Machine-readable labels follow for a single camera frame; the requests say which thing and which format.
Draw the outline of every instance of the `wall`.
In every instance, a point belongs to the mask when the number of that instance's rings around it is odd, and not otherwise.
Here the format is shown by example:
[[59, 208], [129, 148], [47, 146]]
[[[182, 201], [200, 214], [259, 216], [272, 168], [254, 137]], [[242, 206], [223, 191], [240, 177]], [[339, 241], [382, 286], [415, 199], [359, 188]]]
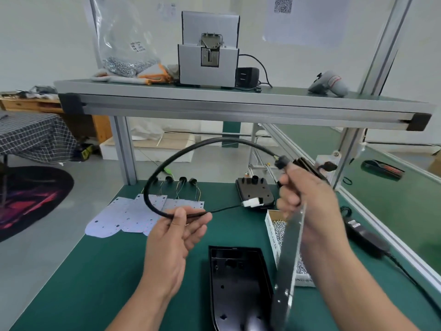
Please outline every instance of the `wall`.
[[[307, 87], [316, 74], [332, 69], [345, 79], [351, 90], [358, 89], [372, 60], [392, 1], [351, 0], [341, 46], [318, 49], [264, 42], [266, 0], [135, 0], [145, 28], [152, 33], [155, 49], [165, 64], [177, 63], [176, 45], [181, 40], [181, 26], [179, 15], [164, 20], [157, 12], [157, 5], [175, 2], [178, 12], [240, 14], [241, 52], [259, 58], [274, 85]], [[416, 28], [411, 23], [384, 94], [437, 103], [434, 79], [439, 74], [441, 38], [434, 39], [432, 33], [440, 21], [436, 14], [440, 0], [419, 0], [415, 8]], [[0, 91], [29, 89], [35, 84], [51, 84], [56, 79], [88, 77], [96, 70], [82, 0], [0, 0], [0, 26], [4, 28], [0, 44]], [[246, 57], [241, 57], [239, 65], [260, 67]], [[441, 140], [441, 131], [436, 130], [441, 116], [433, 120], [431, 143], [436, 143], [435, 140]], [[193, 131], [221, 131], [222, 128], [221, 123], [212, 121], [177, 123]], [[251, 125], [243, 123], [242, 132], [250, 131]], [[369, 131], [370, 137], [383, 141], [391, 137], [412, 138], [409, 134], [398, 137], [396, 131]], [[425, 141], [427, 133], [424, 134], [419, 133], [417, 137]]]

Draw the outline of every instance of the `person's right hand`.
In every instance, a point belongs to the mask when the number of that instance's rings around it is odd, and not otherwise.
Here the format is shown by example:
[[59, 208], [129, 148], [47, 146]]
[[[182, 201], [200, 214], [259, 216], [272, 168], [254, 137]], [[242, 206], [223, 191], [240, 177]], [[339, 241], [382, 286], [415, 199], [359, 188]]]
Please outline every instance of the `person's right hand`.
[[301, 203], [306, 203], [302, 244], [347, 242], [337, 197], [324, 181], [301, 167], [289, 163], [280, 177], [277, 208], [289, 217]]

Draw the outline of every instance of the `silver machine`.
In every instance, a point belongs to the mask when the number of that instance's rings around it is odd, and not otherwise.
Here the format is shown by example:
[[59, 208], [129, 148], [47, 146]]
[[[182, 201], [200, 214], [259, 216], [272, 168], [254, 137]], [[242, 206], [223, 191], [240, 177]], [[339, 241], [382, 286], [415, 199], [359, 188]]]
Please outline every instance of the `silver machine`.
[[235, 86], [239, 22], [238, 15], [182, 12], [182, 44], [178, 44], [181, 84]]

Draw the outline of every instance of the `white paper sheet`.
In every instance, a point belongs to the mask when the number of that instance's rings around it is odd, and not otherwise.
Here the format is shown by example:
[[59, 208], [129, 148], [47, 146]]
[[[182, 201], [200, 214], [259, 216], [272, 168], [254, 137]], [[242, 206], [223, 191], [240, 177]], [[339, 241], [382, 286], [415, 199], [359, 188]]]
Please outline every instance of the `white paper sheet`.
[[[164, 206], [162, 207], [162, 211], [166, 211], [167, 209], [174, 209], [176, 207], [184, 206], [184, 205], [189, 205], [193, 209], [201, 209], [204, 207], [204, 203], [205, 203], [204, 201], [190, 201], [190, 200], [183, 200], [183, 199], [179, 199], [179, 200], [167, 199], [165, 201]], [[149, 230], [146, 230], [143, 233], [146, 236], [148, 236], [150, 231], [152, 230], [153, 226], [154, 225], [152, 225]]]
[[[150, 202], [157, 209], [162, 209], [166, 195], [149, 195]], [[142, 194], [138, 194], [135, 200], [129, 205], [124, 213], [124, 219], [122, 221], [122, 230], [124, 232], [144, 232], [153, 228], [160, 216], [151, 211], [144, 203], [144, 197]]]
[[85, 228], [88, 236], [106, 238], [116, 234], [121, 229], [121, 219], [132, 199], [117, 197], [105, 207]]
[[267, 0], [263, 40], [334, 48], [345, 36], [350, 0]]

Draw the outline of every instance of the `metal shelf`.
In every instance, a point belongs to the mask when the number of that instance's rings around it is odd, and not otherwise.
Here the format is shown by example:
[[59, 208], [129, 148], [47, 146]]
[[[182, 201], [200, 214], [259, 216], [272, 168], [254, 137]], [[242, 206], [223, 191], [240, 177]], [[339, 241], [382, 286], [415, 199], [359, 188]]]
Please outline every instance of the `metal shelf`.
[[62, 103], [63, 94], [78, 95], [81, 105], [69, 112], [109, 116], [406, 130], [416, 114], [432, 114], [435, 109], [428, 103], [357, 93], [324, 97], [305, 88], [263, 87], [261, 93], [251, 93], [88, 79], [56, 81], [55, 86]]

